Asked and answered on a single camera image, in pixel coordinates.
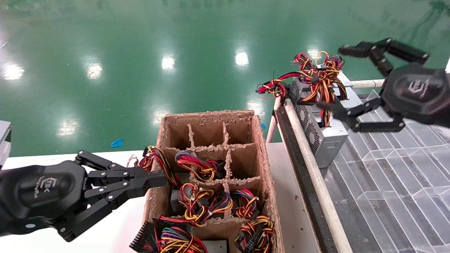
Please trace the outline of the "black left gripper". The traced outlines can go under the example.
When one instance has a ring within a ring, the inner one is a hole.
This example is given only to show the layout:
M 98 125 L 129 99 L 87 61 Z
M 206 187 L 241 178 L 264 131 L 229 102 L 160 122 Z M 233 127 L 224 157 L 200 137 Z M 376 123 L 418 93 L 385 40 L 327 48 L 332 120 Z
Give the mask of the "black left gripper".
M 61 219 L 58 233 L 71 242 L 127 200 L 167 185 L 166 180 L 120 181 L 86 191 L 76 205 L 86 175 L 73 161 L 1 171 L 1 235 L 29 234 Z

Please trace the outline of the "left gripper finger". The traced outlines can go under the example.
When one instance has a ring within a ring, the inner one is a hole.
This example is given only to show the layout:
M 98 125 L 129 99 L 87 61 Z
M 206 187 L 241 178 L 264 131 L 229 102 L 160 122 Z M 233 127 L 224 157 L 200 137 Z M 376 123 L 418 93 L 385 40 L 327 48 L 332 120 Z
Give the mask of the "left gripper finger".
M 74 162 L 93 169 L 88 172 L 88 178 L 92 184 L 112 184 L 132 179 L 144 183 L 167 184 L 167 178 L 163 172 L 145 171 L 141 167 L 126 168 L 86 150 L 79 151 Z

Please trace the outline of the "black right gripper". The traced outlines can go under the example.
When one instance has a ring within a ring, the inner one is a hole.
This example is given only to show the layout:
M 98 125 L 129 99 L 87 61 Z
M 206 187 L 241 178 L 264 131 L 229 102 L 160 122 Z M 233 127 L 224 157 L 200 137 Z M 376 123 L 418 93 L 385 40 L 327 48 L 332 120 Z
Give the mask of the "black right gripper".
M 394 69 L 384 56 L 389 53 L 409 63 Z M 354 132 L 400 132 L 405 127 L 403 117 L 422 124 L 450 125 L 449 73 L 444 68 L 429 69 L 423 64 L 429 53 L 387 38 L 378 42 L 362 41 L 357 45 L 341 45 L 339 54 L 355 58 L 369 58 L 386 79 L 381 98 L 369 100 L 346 109 L 340 102 L 318 102 L 317 107 L 331 111 Z M 391 117 L 390 122 L 361 122 L 358 117 L 382 105 Z

